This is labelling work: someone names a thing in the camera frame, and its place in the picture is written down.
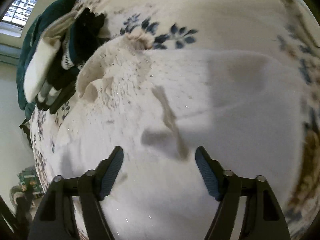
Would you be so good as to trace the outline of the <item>black garment with patterned trim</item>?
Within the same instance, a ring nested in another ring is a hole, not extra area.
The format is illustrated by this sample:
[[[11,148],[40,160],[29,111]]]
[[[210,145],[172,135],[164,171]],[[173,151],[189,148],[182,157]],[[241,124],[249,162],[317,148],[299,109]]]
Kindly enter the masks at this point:
[[[75,93],[82,66],[106,40],[99,38],[105,15],[86,8],[63,34],[62,44],[49,65],[44,84],[35,98],[37,108],[54,114]]]

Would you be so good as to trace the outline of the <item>clutter beside bed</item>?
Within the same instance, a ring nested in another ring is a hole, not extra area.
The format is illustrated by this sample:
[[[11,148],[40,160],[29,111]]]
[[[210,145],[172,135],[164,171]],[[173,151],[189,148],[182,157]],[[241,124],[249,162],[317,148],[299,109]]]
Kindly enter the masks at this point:
[[[28,215],[30,215],[31,218],[34,218],[42,197],[44,196],[44,191],[35,166],[25,168],[17,175],[17,178],[18,185],[13,186],[9,193],[11,204],[16,211],[18,206],[18,198],[26,197],[28,186],[31,185],[33,187],[33,198],[30,204]]]

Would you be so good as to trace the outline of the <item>white folded cloth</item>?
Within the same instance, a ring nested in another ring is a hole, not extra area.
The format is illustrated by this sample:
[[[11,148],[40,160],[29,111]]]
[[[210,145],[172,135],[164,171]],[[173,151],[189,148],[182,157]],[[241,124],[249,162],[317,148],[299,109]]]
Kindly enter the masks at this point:
[[[35,53],[25,71],[23,90],[27,103],[32,103],[40,92],[57,52],[61,37],[74,23],[76,11],[71,11],[51,23],[41,34]]]

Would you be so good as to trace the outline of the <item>white knit sweater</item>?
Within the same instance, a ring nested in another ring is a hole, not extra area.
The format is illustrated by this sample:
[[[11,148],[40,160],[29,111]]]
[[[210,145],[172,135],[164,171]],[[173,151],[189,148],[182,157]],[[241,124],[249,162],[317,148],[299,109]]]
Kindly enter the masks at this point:
[[[298,70],[245,50],[136,50],[118,38],[80,73],[52,172],[77,177],[114,147],[124,161],[102,209],[116,239],[203,239],[218,203],[195,150],[235,174],[265,176],[285,205],[302,139]]]

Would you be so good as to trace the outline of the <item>dark green velvet quilt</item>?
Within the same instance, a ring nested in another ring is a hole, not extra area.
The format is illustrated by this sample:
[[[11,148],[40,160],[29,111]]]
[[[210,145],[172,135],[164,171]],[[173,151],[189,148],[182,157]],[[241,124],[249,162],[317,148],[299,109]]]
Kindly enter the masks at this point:
[[[37,16],[25,35],[20,58],[17,65],[16,85],[18,91],[18,105],[25,113],[25,118],[29,120],[35,109],[35,103],[27,103],[23,84],[25,72],[36,51],[37,44],[44,30],[58,18],[69,13],[76,0],[57,0],[48,6],[42,14]]]

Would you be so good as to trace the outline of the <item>window with metal bars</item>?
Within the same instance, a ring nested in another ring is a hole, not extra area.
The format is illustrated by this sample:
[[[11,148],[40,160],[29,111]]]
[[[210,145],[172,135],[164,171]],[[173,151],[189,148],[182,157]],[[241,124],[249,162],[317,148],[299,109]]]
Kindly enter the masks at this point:
[[[21,37],[38,0],[14,0],[1,19],[1,34]]]

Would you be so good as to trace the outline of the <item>floral bed blanket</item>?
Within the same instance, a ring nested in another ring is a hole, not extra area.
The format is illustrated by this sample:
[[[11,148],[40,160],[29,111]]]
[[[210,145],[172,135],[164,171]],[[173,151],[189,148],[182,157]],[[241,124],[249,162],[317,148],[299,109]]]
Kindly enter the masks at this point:
[[[139,51],[245,50],[268,55],[299,71],[304,82],[299,170],[288,201],[280,206],[290,239],[305,237],[319,214],[319,25],[303,1],[76,0],[71,10],[77,12],[75,20],[86,8],[105,15],[98,37],[106,41],[98,49],[125,38]],[[80,73],[96,51],[80,69],[75,93],[56,113],[37,107],[32,113],[30,137],[44,191],[60,175],[53,174],[50,162],[57,133],[76,104]]]

